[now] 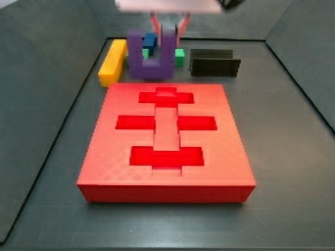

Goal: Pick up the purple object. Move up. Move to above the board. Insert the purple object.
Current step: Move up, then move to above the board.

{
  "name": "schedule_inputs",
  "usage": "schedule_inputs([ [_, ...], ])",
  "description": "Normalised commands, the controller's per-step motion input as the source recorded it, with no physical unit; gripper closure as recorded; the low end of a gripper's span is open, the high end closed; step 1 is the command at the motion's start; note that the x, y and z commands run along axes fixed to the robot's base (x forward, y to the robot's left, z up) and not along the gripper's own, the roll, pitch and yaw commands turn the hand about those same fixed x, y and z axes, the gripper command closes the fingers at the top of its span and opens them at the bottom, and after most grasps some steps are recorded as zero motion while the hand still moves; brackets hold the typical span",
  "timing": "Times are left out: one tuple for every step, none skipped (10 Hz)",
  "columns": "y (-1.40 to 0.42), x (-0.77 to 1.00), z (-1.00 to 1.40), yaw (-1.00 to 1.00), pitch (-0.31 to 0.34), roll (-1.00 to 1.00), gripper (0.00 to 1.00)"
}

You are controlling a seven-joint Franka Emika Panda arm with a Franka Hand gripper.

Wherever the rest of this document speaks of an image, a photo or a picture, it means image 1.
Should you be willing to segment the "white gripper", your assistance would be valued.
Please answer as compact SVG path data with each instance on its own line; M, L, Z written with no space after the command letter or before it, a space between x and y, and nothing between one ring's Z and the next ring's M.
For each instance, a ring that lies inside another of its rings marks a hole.
M217 0L114 0L120 12L150 12L150 22L154 33L160 33L158 13L184 13L176 26L177 36L186 30L190 14L216 14L221 12Z

